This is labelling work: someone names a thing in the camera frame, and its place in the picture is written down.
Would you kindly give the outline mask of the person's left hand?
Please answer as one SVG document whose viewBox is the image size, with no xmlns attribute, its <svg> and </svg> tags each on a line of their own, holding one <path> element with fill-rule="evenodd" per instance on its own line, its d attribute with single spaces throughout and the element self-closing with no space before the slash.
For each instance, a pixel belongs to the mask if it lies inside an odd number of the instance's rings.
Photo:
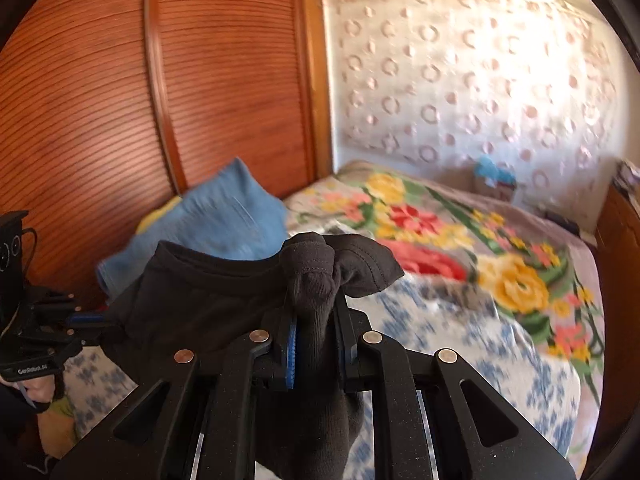
<svg viewBox="0 0 640 480">
<path fill-rule="evenodd" d="M 29 379 L 26 382 L 16 382 L 14 387 L 24 396 L 27 404 L 38 414 L 47 411 L 51 404 L 62 399 L 65 393 L 64 380 L 61 374 Z"/>
</svg>

